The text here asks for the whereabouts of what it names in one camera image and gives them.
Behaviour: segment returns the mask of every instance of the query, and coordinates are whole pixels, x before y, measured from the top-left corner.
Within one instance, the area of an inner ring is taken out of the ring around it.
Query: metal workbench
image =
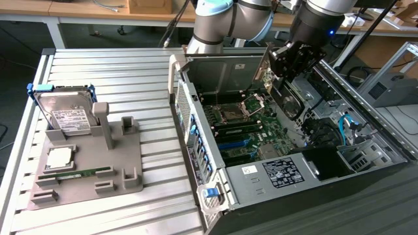
[[[91,82],[97,99],[109,102],[109,120],[121,116],[139,120],[145,187],[139,193],[25,210],[47,128],[28,99],[0,188],[1,235],[203,234],[165,91],[168,57],[180,52],[63,49],[41,56],[35,83]],[[234,233],[254,234],[418,234],[418,166],[411,164],[352,196]]]
[[[203,234],[167,100],[168,58],[180,49],[60,49],[43,55],[36,83],[96,87],[108,120],[140,125],[144,190],[28,211],[47,121],[28,100],[1,184],[1,234]]]

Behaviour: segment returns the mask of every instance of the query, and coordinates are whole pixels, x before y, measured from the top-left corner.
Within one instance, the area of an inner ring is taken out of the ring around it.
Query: blue cable
[[[350,116],[350,114],[344,114],[339,120],[338,120],[338,128],[339,128],[339,132],[340,132],[340,135],[342,135],[342,140],[343,140],[343,144],[346,145],[346,135],[344,135],[344,118],[347,118],[348,120],[348,123],[355,123],[358,125],[358,122],[354,122],[352,121],[352,118]]]

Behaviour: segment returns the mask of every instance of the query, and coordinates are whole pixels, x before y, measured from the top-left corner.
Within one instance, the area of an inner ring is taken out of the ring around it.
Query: white sticker
[[[242,171],[244,175],[258,172],[255,165],[243,167]]]
[[[89,130],[84,109],[52,111],[63,132]]]
[[[242,69],[244,69],[246,68],[246,64],[238,64],[238,65],[235,65],[235,69],[236,70],[242,70]]]

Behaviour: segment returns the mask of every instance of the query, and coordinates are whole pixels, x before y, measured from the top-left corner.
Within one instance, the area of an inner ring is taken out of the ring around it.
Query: aluminum profile table
[[[180,49],[59,49],[43,55],[35,84],[96,87],[108,120],[140,125],[144,190],[27,210],[47,121],[28,99],[0,188],[1,234],[203,234],[167,99],[168,58]]]

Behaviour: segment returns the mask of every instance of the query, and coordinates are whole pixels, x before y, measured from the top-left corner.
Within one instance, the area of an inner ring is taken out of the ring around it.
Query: floor
[[[52,48],[53,42],[49,36],[48,28],[43,23],[29,22],[0,22],[0,27],[17,38],[33,51],[25,48],[9,35],[0,30],[0,57],[6,58],[13,62],[37,67],[40,53],[43,48]],[[95,25],[95,30],[100,33],[99,36],[91,36],[88,34],[88,28],[83,24],[63,24],[63,34],[68,48],[123,48],[123,47],[157,47],[157,42],[164,33],[163,27],[147,27],[147,26],[125,26],[125,35],[119,35],[117,26],[115,25]],[[192,35],[191,28],[180,28],[180,33],[175,35],[188,35],[184,38],[173,38],[171,40],[171,47],[179,47],[181,44],[187,44]],[[246,47],[259,47],[266,45],[266,42],[275,42],[278,46],[282,46],[288,39],[288,33],[282,33],[279,40],[274,38],[275,32],[270,32],[263,42],[259,45],[254,42],[246,43]],[[336,38],[336,42],[342,41],[344,36]],[[231,46],[231,38],[225,38],[224,46]],[[331,45],[327,45],[324,50],[328,55],[332,55],[332,59],[340,53],[339,49],[334,49]],[[362,62],[352,58],[350,60],[346,69],[352,66],[360,65]],[[0,148],[13,142],[20,117],[24,111],[24,105],[27,101],[27,84],[33,80],[35,69],[16,65],[10,62],[5,62],[0,59],[0,124],[8,127],[8,132],[0,143]],[[1,168],[6,166],[8,156],[12,150],[12,146],[0,150],[0,175],[4,171]]]

